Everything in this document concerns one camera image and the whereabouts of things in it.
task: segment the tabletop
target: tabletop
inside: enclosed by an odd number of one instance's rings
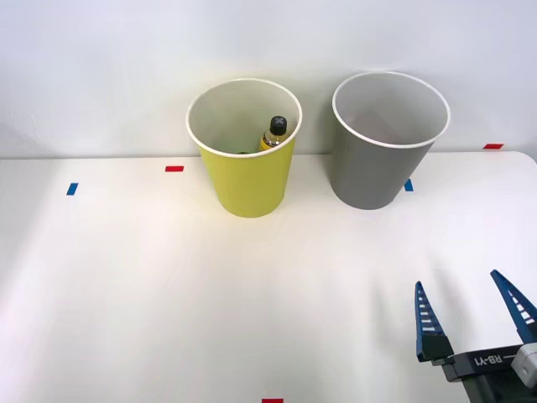
[[[428,154],[376,211],[328,165],[247,219],[199,158],[0,161],[0,401],[467,401],[415,357],[414,284],[456,353],[521,343],[489,273],[537,302],[537,165]]]

